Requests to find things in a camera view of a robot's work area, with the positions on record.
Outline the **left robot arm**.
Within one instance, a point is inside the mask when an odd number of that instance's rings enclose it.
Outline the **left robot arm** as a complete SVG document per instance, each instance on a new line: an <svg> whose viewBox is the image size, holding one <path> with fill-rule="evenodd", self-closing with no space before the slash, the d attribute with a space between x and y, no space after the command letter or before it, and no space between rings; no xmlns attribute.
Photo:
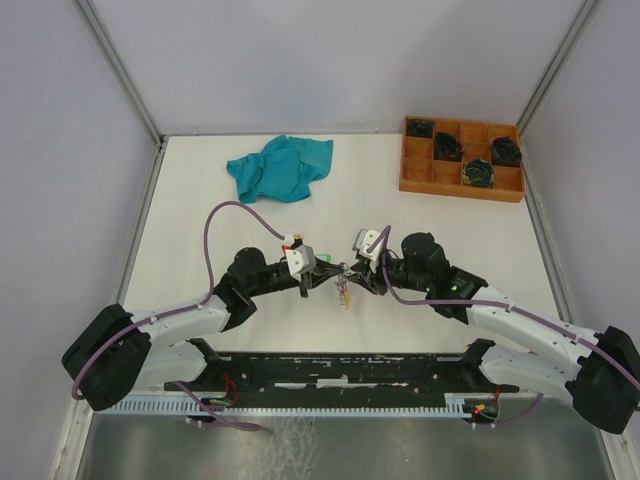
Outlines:
<svg viewBox="0 0 640 480"><path fill-rule="evenodd" d="M73 381L72 397L103 411L133 390L173 381L212 389L220 381L221 366L209 358L205 335L242 325L256 312L257 296L295 289L307 297L346 270L345 264L318 258L306 245L285 249L272 264L261 250L246 247L203 299L137 313L119 303L108 305L62 356Z"/></svg>

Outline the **metal keyring holder yellow tip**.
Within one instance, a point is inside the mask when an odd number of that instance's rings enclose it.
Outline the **metal keyring holder yellow tip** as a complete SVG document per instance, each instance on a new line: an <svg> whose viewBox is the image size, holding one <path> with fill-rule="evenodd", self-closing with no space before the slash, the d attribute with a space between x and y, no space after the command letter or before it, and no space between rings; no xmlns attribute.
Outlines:
<svg viewBox="0 0 640 480"><path fill-rule="evenodd" d="M340 304L348 309L350 306L348 268L345 267L336 277L335 286L338 291Z"/></svg>

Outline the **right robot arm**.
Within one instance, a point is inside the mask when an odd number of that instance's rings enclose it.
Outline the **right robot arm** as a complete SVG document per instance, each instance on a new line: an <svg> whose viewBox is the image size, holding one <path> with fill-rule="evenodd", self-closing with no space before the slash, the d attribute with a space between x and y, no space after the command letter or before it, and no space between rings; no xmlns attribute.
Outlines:
<svg viewBox="0 0 640 480"><path fill-rule="evenodd" d="M387 248L389 234L388 228L358 232L351 281L406 306L429 306L519 347L475 341L472 358L458 368L463 386L530 390L563 401L605 432L624 432L639 409L639 352L626 332L614 326L597 331L533 311L452 265L430 233L406 236L395 257Z"/></svg>

